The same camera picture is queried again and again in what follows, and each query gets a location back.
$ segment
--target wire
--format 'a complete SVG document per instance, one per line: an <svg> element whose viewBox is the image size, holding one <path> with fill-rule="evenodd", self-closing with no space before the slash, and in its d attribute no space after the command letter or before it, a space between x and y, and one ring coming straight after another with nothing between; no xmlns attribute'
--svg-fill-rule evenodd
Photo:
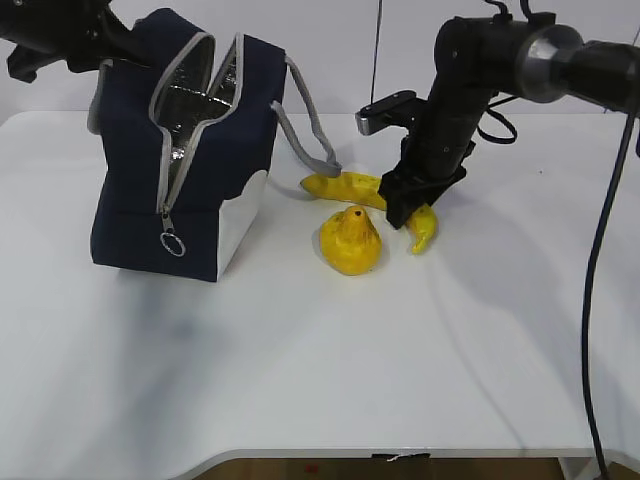
<svg viewBox="0 0 640 480"><path fill-rule="evenodd" d="M504 105L505 103L513 102L514 100L517 100L519 98L520 97L511 95L510 97L503 98L502 100L498 100L497 102L490 103L489 107L487 108L496 108L496 107L499 107L500 105Z"/></svg>
<svg viewBox="0 0 640 480"><path fill-rule="evenodd" d="M494 108L499 107L500 105L504 105L505 103L509 103L509 102L513 102L514 100L517 100L520 97L517 97L515 95L512 95L510 97L506 97L503 98L502 100L498 100L496 102L490 103L489 106L487 107L487 110L485 111L485 113L491 117L493 117L494 119L496 119L498 122L500 122L507 130L509 130L509 133L511 133L511 137L495 137L493 135L489 135L487 132L485 132L482 127L480 127L480 125L478 125L478 135L480 135L480 137L490 143L497 143L498 145L511 145L513 143L516 142L516 140L518 140L518 130L516 129L516 127L513 125L513 123L511 123L509 120L507 120L507 117L505 117L504 115L502 115L500 112L496 112L494 110Z"/></svg>
<svg viewBox="0 0 640 480"><path fill-rule="evenodd" d="M622 140L616 157L613 175L607 190L604 205L602 206L600 220L598 221L598 228L596 229L595 238L593 240L593 246L591 248L589 263L587 266L584 298L582 303L582 332L580 341L582 357L582 394L584 396L584 406L587 413L589 429L591 430L591 437L593 438L593 447L595 449L598 466L600 467L602 480L609 480L610 477L604 453L602 451L602 442L600 441L600 434L598 432L598 426L593 411L593 399L591 397L591 380L589 378L589 323L591 319L591 301L593 297L593 285L595 281L598 257L600 256L600 250L602 249L604 234L607 229L607 223L609 222L609 216L611 215L616 192L618 191L620 179L622 178L622 170L629 151L629 144L631 142L631 135L633 133L635 117L638 113L638 107L638 96L636 95L634 99L634 106L627 116L627 122L624 127L624 133L622 134Z"/></svg>
<svg viewBox="0 0 640 480"><path fill-rule="evenodd" d="M382 29L382 0L378 0L378 19L376 21L376 46L373 52L373 75L371 77L371 102L376 91L376 77L378 75L378 49L380 47L380 30Z"/></svg>
<svg viewBox="0 0 640 480"><path fill-rule="evenodd" d="M527 17L527 19L531 19L533 13L531 13L529 0L520 0L520 9L522 10L522 13L524 13L524 16Z"/></svg>
<svg viewBox="0 0 640 480"><path fill-rule="evenodd" d="M509 15L509 8L504 2L498 0L484 0L484 2L498 7L500 9L500 15Z"/></svg>

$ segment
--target banana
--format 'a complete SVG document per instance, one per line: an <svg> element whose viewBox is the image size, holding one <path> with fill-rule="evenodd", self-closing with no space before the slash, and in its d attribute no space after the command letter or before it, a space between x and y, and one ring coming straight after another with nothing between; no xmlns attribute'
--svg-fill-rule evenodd
<svg viewBox="0 0 640 480"><path fill-rule="evenodd" d="M387 210L387 202L378 195L380 179L363 173L344 172L336 178L315 174L300 182L302 188L318 198L338 200Z"/></svg>
<svg viewBox="0 0 640 480"><path fill-rule="evenodd" d="M343 172L337 178L314 174L302 180L300 185L317 198L367 205L382 211L387 210L387 202L378 194L380 188L378 177L354 172ZM415 236L411 252L418 255L425 251L436 235L438 218L433 209L425 204L411 215L407 222L407 228Z"/></svg>
<svg viewBox="0 0 640 480"><path fill-rule="evenodd" d="M418 255L426 250L431 239L438 232L438 217L433 209L425 203L409 217L407 228L416 237L411 252Z"/></svg>

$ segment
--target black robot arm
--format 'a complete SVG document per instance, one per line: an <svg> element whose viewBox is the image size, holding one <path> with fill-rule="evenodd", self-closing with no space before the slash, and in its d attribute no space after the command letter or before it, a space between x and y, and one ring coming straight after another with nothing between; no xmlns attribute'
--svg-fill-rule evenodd
<svg viewBox="0 0 640 480"><path fill-rule="evenodd" d="M429 98L398 92L357 114L363 135L394 125L408 129L400 162L380 186L395 228L466 176L462 162L475 147L472 136L501 92L537 103L571 95L630 111L640 49L584 43L573 28L557 25L554 14L525 14L527 22L514 21L504 8L492 18L448 21L436 40L438 73Z"/></svg>
<svg viewBox="0 0 640 480"><path fill-rule="evenodd" d="M145 52L116 18L111 0L0 0L0 38L17 44L9 74L23 82L39 68L66 60L74 73L106 59L145 65Z"/></svg>

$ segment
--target navy blue bag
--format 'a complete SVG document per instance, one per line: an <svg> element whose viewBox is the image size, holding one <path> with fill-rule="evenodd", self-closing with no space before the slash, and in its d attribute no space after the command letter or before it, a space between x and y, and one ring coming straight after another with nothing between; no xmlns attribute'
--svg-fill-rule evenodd
<svg viewBox="0 0 640 480"><path fill-rule="evenodd" d="M108 172L91 234L96 264L217 281L253 222L278 122L301 160L341 167L284 50L237 35L211 81L215 40L169 9L138 21L151 68L103 64L89 129ZM327 159L309 156L282 109L287 67Z"/></svg>

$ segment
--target gray zipper trim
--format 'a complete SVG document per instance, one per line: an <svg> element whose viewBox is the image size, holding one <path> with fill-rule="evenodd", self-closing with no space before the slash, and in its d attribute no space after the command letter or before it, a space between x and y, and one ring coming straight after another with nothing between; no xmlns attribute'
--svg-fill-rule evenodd
<svg viewBox="0 0 640 480"><path fill-rule="evenodd" d="M184 48L180 50L180 53L178 53L176 58L174 58L173 61L167 66L164 73L160 77L158 84L156 85L156 89L154 90L153 96L151 97L151 102L149 103L149 112L148 112L149 118L151 119L153 124L160 129L163 137L162 153L161 153L162 156L160 158L160 175L158 177L158 195L156 198L156 213L158 214L162 213L162 205L165 203L165 199L167 198L167 194L169 190L169 164L170 164L169 159L171 156L172 141L171 141L171 133L169 132L169 130L159 125L155 119L156 103L158 101L158 97L160 96L160 93L166 86L167 81L169 80L171 75L173 75L178 65L187 57L187 55L189 55L189 53L191 53L191 51L196 47L196 45L205 38L210 38L211 40L213 40L215 45L215 38L213 37L213 35L208 34L206 32L196 33L193 36L193 38L189 40L189 43L187 43L184 46ZM209 64L207 65L208 67L207 71L205 72L205 75L204 75L203 88L208 87L209 81L211 79L211 73L213 70L213 61L214 61L214 56L212 55L210 58Z"/></svg>
<svg viewBox="0 0 640 480"><path fill-rule="evenodd" d="M200 137L202 136L202 133L204 132L204 130L212 125L215 125L217 123L224 121L227 117L229 117L231 114L233 114L233 112L236 111L236 109L238 108L238 105L240 104L240 99L242 98L242 87L244 85L244 35L243 34L240 34L240 33L236 34L236 39L233 45L231 46L231 49L227 53L227 57L225 59L225 62L223 63L223 67L221 67L217 77L225 74L224 66L229 64L229 60L234 54L236 57L237 83L236 83L236 91L233 97L233 105L221 117L213 120L206 120L206 121L200 122L198 126L195 128L193 135L191 136L191 139L189 140L189 143L185 148L184 158L182 159L180 168L176 173L176 178L171 187L171 191L169 192L169 196L167 197L166 204L169 207L169 210L173 208L174 204L176 203L176 200L178 199L178 195L180 195L180 190L182 190L184 181L187 178L187 174L189 173L189 168L193 163L193 157L195 157L196 150L198 149L198 145L200 143ZM166 170L167 170L166 175L168 175L168 171L169 171L168 157L167 157Z"/></svg>

